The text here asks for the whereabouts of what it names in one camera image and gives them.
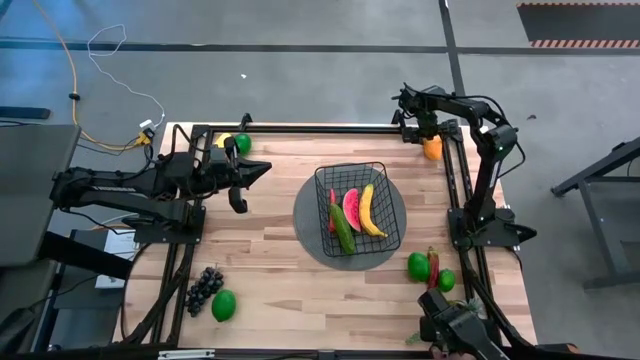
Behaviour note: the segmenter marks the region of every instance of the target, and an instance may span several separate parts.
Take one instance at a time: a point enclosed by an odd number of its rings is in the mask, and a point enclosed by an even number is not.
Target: wooden tabletop
[[[191,123],[180,125],[190,132]],[[468,129],[463,127],[463,132],[475,181],[480,158]],[[165,132],[161,153],[168,153],[170,135]],[[180,346],[426,349],[424,343],[405,344],[418,331],[422,310],[416,300],[425,291],[424,284],[407,278],[407,257],[433,246],[440,252],[441,268],[454,270],[461,281],[458,256],[449,244],[445,213],[450,205],[442,161],[425,159],[420,146],[402,143],[399,135],[251,137],[248,158],[270,161],[273,168],[243,192],[248,214],[234,213],[225,193],[205,201],[205,234],[196,247],[190,280],[193,283],[205,267],[217,263],[225,275],[224,287],[236,294],[237,312],[230,321],[218,323],[211,316],[211,300],[196,318],[185,312]],[[179,139],[177,149],[187,149],[184,139]],[[336,271],[314,260],[297,241],[292,215],[295,197],[319,166],[370,161],[385,164],[389,179],[402,194],[407,233],[391,259],[377,268]],[[504,203],[499,186],[495,199],[499,205]],[[158,295],[166,251],[166,245],[150,246],[133,269],[126,296],[127,331],[133,330]],[[486,257],[496,302],[520,333],[535,343],[518,262],[513,254],[498,248],[487,248]],[[446,296],[463,299],[461,284]],[[167,307],[163,339],[170,328],[173,304]]]

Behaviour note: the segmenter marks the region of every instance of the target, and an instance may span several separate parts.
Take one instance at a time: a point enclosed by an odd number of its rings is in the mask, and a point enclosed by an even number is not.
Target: wire basket
[[[340,246],[335,232],[329,232],[330,191],[336,195],[336,204],[342,207],[342,199],[347,191],[356,188],[362,196],[364,187],[373,184],[371,200],[371,220],[388,236],[369,236],[364,230],[357,232],[351,229],[356,243],[356,251],[351,255],[372,254],[392,251],[400,247],[400,232],[393,208],[391,189],[387,179],[387,171],[380,162],[362,164],[341,164],[319,167],[315,172],[316,193],[318,197],[318,214],[322,236],[322,248],[327,256],[346,256]]]

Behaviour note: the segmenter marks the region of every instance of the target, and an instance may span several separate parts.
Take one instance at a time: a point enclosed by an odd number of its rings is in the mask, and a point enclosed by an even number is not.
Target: white cable
[[[107,225],[108,223],[114,222],[116,220],[120,220],[120,219],[125,218],[127,216],[133,216],[133,215],[138,215],[138,214],[136,214],[136,213],[128,213],[128,214],[124,214],[124,215],[118,215],[118,216],[116,216],[114,218],[111,218],[109,220],[101,222],[101,224]]]
[[[112,52],[109,52],[109,53],[105,53],[105,54],[96,54],[96,53],[94,53],[94,52],[92,52],[92,51],[91,51],[91,42],[92,42],[93,40],[95,40],[95,38],[96,38],[96,37],[98,37],[98,35],[102,34],[103,32],[105,32],[105,31],[107,31],[107,30],[115,29],[115,28],[117,28],[117,27],[122,28],[122,35],[123,35],[123,38],[122,38],[122,40],[120,40],[120,42],[118,42],[118,46],[116,46],[116,49],[115,49],[115,50],[113,50]],[[130,93],[132,93],[132,94],[139,95],[139,96],[144,96],[144,97],[146,97],[146,98],[149,98],[149,99],[153,100],[153,102],[155,102],[155,103],[160,107],[160,110],[162,110],[162,115],[160,115],[160,121],[158,121],[158,123],[157,123],[157,124],[154,124],[154,126],[158,127],[158,126],[160,126],[160,125],[162,124],[162,122],[164,121],[164,116],[165,116],[165,115],[164,115],[164,107],[163,107],[163,106],[158,102],[158,100],[156,100],[156,98],[154,98],[154,97],[153,97],[153,96],[151,96],[151,95],[143,94],[143,93],[139,93],[139,92],[137,92],[137,91],[133,91],[133,90],[131,90],[131,88],[129,87],[129,85],[127,85],[127,84],[125,84],[125,83],[123,83],[123,82],[120,82],[120,81],[116,80],[116,79],[113,77],[113,75],[111,75],[111,74],[109,74],[108,72],[106,72],[106,71],[102,70],[102,68],[100,67],[100,65],[98,65],[98,63],[96,62],[96,60],[93,58],[94,56],[102,56],[102,57],[105,57],[105,56],[111,56],[111,55],[115,54],[115,53],[118,51],[118,49],[120,49],[120,45],[122,45],[122,43],[123,43],[123,42],[125,42],[125,41],[127,41],[127,29],[124,27],[124,24],[118,24],[118,25],[113,25],[113,26],[109,26],[109,27],[103,28],[102,30],[98,31],[95,35],[93,35],[93,37],[92,37],[89,41],[87,41],[87,51],[89,52],[89,59],[91,59],[91,61],[94,63],[94,65],[98,68],[98,71],[100,71],[101,73],[103,73],[103,74],[107,75],[108,77],[110,77],[110,78],[111,78],[111,80],[112,80],[114,83],[116,83],[116,84],[118,84],[118,85],[122,85],[122,86],[124,86],[124,87],[125,87],[125,88],[127,88],[127,90],[129,90],[129,92],[130,92]]]

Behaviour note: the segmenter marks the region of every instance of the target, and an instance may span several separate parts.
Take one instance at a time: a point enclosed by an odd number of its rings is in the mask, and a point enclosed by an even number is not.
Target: lime
[[[213,302],[211,302],[211,313],[218,322],[231,319],[236,312],[236,296],[231,290],[221,290],[218,292]]]
[[[427,259],[427,256],[423,253],[411,253],[411,255],[409,255],[407,270],[409,271],[409,277],[411,279],[425,282],[429,279],[429,273],[431,273],[429,259]]]
[[[216,146],[218,146],[219,148],[223,148],[224,139],[228,138],[229,136],[231,136],[231,134],[229,133],[220,134],[220,136],[218,136],[218,140],[216,140]]]
[[[247,155],[251,150],[251,138],[247,134],[238,134],[235,136],[236,144],[238,144],[238,150],[240,155]]]
[[[442,292],[449,292],[456,284],[456,275],[449,269],[440,270],[438,275],[438,289]]]

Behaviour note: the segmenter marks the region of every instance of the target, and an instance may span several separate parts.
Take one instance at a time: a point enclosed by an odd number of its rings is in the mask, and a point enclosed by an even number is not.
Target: yellow cable
[[[125,224],[115,224],[115,225],[109,225],[110,228],[112,229],[131,229],[131,226],[125,225]],[[91,229],[89,229],[91,231],[95,231],[95,230],[109,230],[105,227],[102,226],[94,226]]]
[[[33,1],[33,4],[40,11],[40,14],[42,14],[42,17],[44,18],[44,20],[51,27],[51,30],[53,30],[53,32],[56,34],[56,37],[58,38],[58,41],[60,41],[60,44],[62,45],[62,48],[64,48],[64,52],[67,54],[67,59],[69,60],[69,65],[71,66],[71,74],[73,75],[73,94],[77,95],[78,94],[78,77],[76,76],[76,66],[73,63],[73,59],[71,58],[71,53],[69,52],[69,49],[67,48],[67,44],[62,39],[62,36],[60,35],[60,32],[58,31],[58,27],[56,26],[56,24],[49,18],[49,15],[47,15],[47,13],[40,6],[38,1],[37,0],[32,0],[32,1]],[[73,123],[76,126],[79,126],[78,120],[76,119],[76,102],[77,102],[77,100],[75,100],[75,99],[71,100],[71,119],[73,120]],[[129,146],[110,146],[110,145],[101,143],[100,141],[92,138],[84,130],[81,130],[81,133],[82,133],[82,136],[84,138],[86,138],[87,140],[89,140],[90,142],[92,142],[92,143],[94,143],[94,144],[96,144],[96,145],[98,145],[98,146],[100,146],[100,147],[102,147],[104,149],[107,149],[107,150],[126,151],[126,150],[131,150],[131,149],[134,149],[134,148],[137,148],[137,147],[141,146],[141,143],[139,141],[136,141],[133,145],[129,145]]]

